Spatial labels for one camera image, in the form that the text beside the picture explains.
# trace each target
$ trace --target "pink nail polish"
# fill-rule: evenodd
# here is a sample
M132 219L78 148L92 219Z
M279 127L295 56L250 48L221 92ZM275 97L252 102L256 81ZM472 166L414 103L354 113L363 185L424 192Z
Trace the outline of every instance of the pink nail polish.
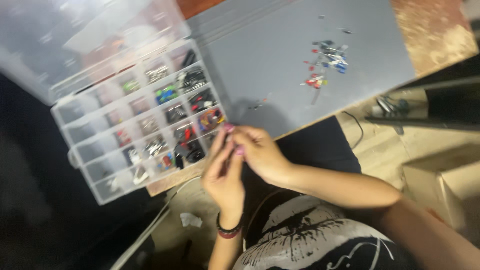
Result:
M232 133L233 130L235 129L235 126L230 123L225 123L224 127L228 133Z
M235 150L235 155L237 155L237 156L245 155L245 148L243 147L243 145L239 145L237 147L237 150Z

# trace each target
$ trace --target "wooden desk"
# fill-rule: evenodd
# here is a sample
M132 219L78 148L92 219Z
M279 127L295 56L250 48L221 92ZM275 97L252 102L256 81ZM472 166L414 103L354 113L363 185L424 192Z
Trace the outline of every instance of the wooden desk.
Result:
M177 0L186 19L223 1ZM475 36L461 12L461 0L391 0L391 3L417 78L478 54ZM151 196L158 195L201 175L203 168L204 162L199 162L149 185L147 190Z

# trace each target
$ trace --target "gray work mat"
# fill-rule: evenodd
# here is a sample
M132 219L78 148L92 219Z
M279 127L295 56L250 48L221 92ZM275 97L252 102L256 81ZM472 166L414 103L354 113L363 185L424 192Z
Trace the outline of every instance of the gray work mat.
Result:
M273 137L415 78L385 0L227 0L188 24L229 119ZM322 40L348 45L349 66L346 74L328 70L311 105L315 90L300 85L312 74L303 61L316 59L312 42ZM263 106L248 109L258 100Z

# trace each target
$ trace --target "black cable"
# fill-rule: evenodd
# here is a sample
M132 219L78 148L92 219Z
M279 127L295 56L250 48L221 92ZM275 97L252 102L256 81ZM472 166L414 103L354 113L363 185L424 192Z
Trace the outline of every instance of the black cable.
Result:
M359 125L359 128L361 130L361 136L360 136L360 139L355 143L355 145L352 147L352 150L355 149L359 144L360 142L363 140L363 128L361 127L360 125L360 122L357 120L357 118L351 114L349 114L348 112L346 111L343 111L343 113L349 115L350 117L352 117L353 119L355 119L355 122L357 122L357 125Z

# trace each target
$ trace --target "power cord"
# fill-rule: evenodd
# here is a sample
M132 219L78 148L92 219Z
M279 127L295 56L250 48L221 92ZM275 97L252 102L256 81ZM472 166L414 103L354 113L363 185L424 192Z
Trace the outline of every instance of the power cord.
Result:
M170 209L168 209L165 213L165 215L162 215L167 209L168 205L170 202L173 200L173 198L182 190L186 185L190 184L192 181L195 181L197 179L200 179L201 176L194 177L190 180L188 180L185 184L183 184L176 192L173 194L172 198L170 198L165 206L160 210L158 215L153 219L152 223L145 229L145 231L137 238L135 243L133 243L121 256L120 258L115 262L115 264L110 268L110 270L118 270L123 267L123 265L127 262L127 260L135 253L135 251L138 249L139 246L145 242L145 240L148 238L149 235L152 234L153 230L163 221L163 219L170 213Z
M361 130L361 136L360 136L360 139L355 143L355 145L352 147L352 150L355 149L359 144L360 142L363 140L363 128L361 127L360 125L360 122L357 120L357 118L355 116L353 116L352 114L346 112L346 111L343 111L342 113L346 114L346 115L349 115L351 118L353 118L355 120L355 122L357 122L357 125L359 125L359 128Z

